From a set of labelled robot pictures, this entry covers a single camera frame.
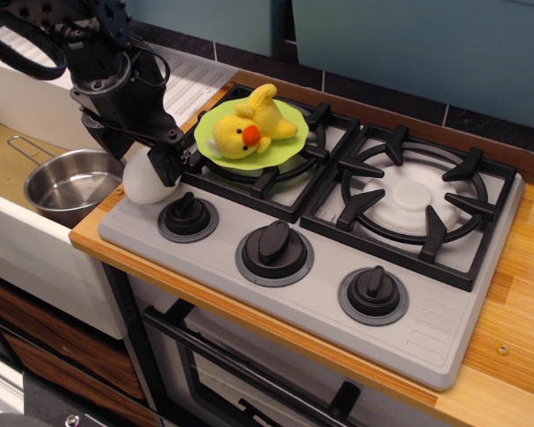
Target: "oven window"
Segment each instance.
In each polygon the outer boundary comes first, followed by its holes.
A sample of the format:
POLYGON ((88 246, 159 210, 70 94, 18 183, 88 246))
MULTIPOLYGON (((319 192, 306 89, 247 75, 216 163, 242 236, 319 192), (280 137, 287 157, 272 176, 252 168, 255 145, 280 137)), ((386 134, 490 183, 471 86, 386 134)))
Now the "oven window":
POLYGON ((316 427, 292 408, 181 345, 192 398, 230 425, 316 427))

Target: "wooden drawer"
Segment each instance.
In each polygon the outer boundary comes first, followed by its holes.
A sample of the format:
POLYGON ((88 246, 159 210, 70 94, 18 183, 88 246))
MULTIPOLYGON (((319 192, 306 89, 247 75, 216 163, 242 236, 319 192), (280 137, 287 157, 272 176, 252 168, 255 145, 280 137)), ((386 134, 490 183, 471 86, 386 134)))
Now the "wooden drawer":
POLYGON ((51 354, 6 332, 3 332, 3 335, 24 366, 36 375, 125 418, 132 425, 139 427, 157 426, 154 415, 147 408, 132 402, 51 354))
POLYGON ((145 398, 133 362, 125 350, 111 347, 85 330, 77 329, 12 288, 0 280, 1 319, 128 395, 145 398))

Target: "white egg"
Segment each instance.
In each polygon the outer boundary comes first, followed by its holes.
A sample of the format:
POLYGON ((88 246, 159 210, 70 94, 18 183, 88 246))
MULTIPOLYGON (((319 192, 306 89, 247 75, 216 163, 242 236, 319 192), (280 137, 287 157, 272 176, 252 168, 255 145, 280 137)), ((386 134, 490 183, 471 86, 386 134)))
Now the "white egg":
POLYGON ((126 195, 140 205, 164 200, 178 188, 178 182, 174 187, 166 187, 158 178, 147 156, 149 150, 148 147, 141 147, 126 163, 123 172, 126 195))

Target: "stainless steel pot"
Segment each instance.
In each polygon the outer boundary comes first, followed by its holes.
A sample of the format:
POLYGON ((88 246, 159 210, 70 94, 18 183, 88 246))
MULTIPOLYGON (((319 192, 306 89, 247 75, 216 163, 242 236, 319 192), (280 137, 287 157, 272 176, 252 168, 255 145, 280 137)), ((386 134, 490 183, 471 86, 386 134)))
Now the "stainless steel pot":
POLYGON ((69 228, 83 220, 123 179, 125 162, 102 149, 79 149, 55 157, 18 135, 10 138, 8 145, 38 165, 24 185, 27 201, 46 218, 69 228), (52 159, 38 163, 12 143, 18 139, 52 159))

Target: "green plate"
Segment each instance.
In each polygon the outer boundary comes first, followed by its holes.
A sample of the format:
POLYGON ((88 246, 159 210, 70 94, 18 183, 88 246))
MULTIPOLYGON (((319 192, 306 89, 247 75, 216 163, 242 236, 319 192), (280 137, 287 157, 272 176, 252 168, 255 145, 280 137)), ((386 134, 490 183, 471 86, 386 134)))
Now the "green plate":
POLYGON ((275 140, 270 147, 263 153, 254 152, 247 157, 239 160, 230 158, 218 158, 212 148, 210 148, 207 140, 213 139, 214 126, 218 120, 229 114, 235 114, 235 105, 242 102, 247 102, 247 98, 239 100, 226 101, 217 107, 210 109, 199 121, 194 137, 198 150, 203 156, 209 158, 214 163, 222 167, 229 167, 239 169, 242 171, 255 171, 257 169, 264 169, 265 167, 278 166, 287 162, 292 156, 303 149, 306 143, 306 137, 309 133, 309 126, 304 121, 303 113, 295 109, 285 102, 274 100, 283 117, 293 122, 298 128, 298 132, 293 138, 286 138, 285 140, 275 140))

